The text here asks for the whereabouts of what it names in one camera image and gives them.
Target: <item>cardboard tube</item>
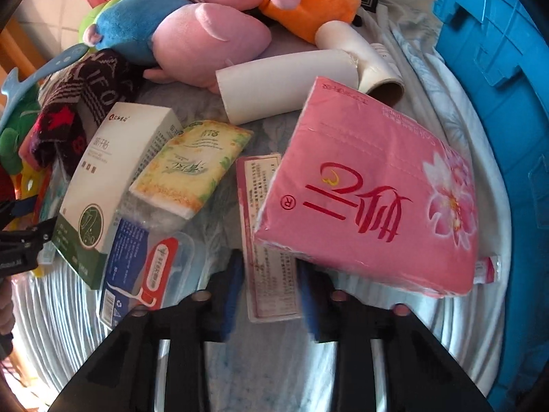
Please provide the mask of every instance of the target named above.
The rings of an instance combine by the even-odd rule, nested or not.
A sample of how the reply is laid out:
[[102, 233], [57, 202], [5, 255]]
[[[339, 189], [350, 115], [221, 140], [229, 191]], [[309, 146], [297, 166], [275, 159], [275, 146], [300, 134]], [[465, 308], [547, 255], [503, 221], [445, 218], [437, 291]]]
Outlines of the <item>cardboard tube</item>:
[[317, 76], [356, 89], [356, 61], [345, 51], [286, 54], [224, 68], [216, 73], [229, 122], [240, 125], [300, 110]]
[[402, 76], [387, 50], [381, 44], [371, 46], [349, 24], [342, 21], [323, 24], [315, 42], [321, 49], [342, 49], [357, 60], [360, 92], [391, 107], [404, 95]]

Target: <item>yellow crescent logo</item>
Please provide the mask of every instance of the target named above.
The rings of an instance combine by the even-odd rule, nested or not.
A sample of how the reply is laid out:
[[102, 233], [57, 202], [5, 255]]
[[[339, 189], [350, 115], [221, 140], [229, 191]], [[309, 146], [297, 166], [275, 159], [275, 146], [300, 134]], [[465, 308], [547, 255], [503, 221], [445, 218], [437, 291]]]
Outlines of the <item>yellow crescent logo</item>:
[[331, 171], [331, 173], [334, 174], [334, 177], [336, 177], [335, 180], [330, 180], [329, 178], [323, 178], [322, 179], [322, 182], [326, 183], [326, 184], [329, 184], [331, 186], [335, 186], [335, 185], [338, 185], [339, 184], [339, 176], [338, 174], [335, 172], [335, 171]]

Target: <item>green circle illustration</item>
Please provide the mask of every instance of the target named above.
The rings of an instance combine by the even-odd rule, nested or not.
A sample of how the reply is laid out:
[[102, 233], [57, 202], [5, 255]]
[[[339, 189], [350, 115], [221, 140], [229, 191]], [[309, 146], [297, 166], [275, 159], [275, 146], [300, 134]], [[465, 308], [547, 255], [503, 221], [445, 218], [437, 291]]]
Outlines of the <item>green circle illustration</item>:
[[90, 204], [80, 216], [78, 225], [80, 242], [85, 248], [94, 247], [103, 234], [103, 214], [97, 204]]

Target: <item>yellow tissue packet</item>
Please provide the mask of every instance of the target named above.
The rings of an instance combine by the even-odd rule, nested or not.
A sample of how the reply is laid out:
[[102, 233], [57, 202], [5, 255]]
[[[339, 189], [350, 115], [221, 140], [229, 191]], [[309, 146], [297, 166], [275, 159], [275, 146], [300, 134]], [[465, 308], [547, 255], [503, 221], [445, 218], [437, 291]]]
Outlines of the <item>yellow tissue packet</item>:
[[130, 186], [130, 192], [190, 220], [251, 137], [251, 131], [226, 123], [194, 122], [164, 145]]

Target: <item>flower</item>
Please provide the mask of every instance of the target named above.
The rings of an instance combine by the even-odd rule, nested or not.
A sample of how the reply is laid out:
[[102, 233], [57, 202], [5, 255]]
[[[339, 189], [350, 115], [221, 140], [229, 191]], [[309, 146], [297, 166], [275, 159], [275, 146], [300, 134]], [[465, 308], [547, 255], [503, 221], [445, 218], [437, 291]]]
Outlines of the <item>flower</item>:
[[423, 163], [423, 171], [433, 187], [428, 217], [435, 224], [436, 235], [453, 237], [457, 247], [469, 250], [469, 236], [477, 230], [476, 207], [469, 168], [457, 157], [450, 155], [444, 160], [435, 153], [432, 164]]

